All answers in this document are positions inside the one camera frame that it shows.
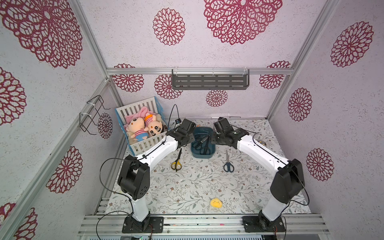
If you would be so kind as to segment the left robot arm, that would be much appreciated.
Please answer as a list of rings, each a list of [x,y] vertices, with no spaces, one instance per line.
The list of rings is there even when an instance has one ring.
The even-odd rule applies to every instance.
[[[123,194],[131,200],[132,218],[135,221],[142,223],[150,215],[145,196],[150,188],[151,169],[170,153],[193,142],[196,126],[196,123],[184,119],[180,126],[169,130],[166,136],[148,151],[136,157],[129,155],[124,159],[118,185]]]

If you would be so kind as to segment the small black scissors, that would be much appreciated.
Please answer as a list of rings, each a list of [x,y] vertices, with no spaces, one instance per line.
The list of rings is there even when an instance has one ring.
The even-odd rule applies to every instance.
[[[207,138],[207,140],[204,142],[204,145],[202,145],[202,147],[200,149],[201,155],[210,155],[211,154],[209,144],[210,144],[210,138]]]

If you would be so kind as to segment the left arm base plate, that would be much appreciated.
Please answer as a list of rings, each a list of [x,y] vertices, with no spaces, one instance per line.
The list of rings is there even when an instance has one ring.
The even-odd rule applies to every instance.
[[[122,233],[123,234],[140,234],[140,233],[162,233],[164,227],[164,217],[147,216],[142,222],[135,220],[133,217],[126,217]]]

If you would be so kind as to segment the teal storage box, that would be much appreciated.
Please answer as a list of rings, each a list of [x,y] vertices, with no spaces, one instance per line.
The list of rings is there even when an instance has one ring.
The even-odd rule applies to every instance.
[[[195,139],[191,143],[193,157],[197,159],[210,159],[216,152],[216,145],[212,143],[213,129],[209,127],[196,127],[193,135]]]

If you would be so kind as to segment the large black scissors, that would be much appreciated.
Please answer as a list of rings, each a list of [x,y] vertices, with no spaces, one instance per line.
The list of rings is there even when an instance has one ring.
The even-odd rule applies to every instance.
[[[207,140],[207,138],[210,138],[210,136],[206,135],[204,137],[197,139],[196,142],[192,143],[192,148],[194,148],[195,150],[200,150],[204,142]]]

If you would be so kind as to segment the yellow black handled scissors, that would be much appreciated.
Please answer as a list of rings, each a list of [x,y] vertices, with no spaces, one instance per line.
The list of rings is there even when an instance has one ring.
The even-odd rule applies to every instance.
[[[180,163],[181,154],[182,154],[182,149],[180,149],[179,154],[178,154],[176,160],[173,161],[172,164],[171,164],[171,169],[176,171],[176,172],[182,169],[182,164]]]

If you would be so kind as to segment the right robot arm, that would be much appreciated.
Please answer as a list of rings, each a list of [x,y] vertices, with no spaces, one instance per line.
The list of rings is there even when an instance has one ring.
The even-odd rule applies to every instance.
[[[296,159],[288,160],[275,154],[257,142],[249,132],[242,128],[234,129],[226,118],[214,123],[215,145],[229,146],[247,154],[273,177],[270,186],[272,196],[259,214],[266,222],[274,222],[287,208],[293,197],[305,187],[302,163]]]

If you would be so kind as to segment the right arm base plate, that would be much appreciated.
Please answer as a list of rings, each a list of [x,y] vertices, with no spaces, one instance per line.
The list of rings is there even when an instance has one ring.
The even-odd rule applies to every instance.
[[[246,233],[284,233],[286,231],[282,217],[271,222],[265,217],[244,216],[242,222]]]

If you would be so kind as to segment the blue handled scissors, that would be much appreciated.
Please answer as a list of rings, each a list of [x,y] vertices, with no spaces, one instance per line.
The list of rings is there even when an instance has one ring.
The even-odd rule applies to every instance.
[[[226,151],[226,162],[223,166],[223,169],[226,173],[233,173],[235,170],[234,165],[230,161],[230,156],[228,151]]]

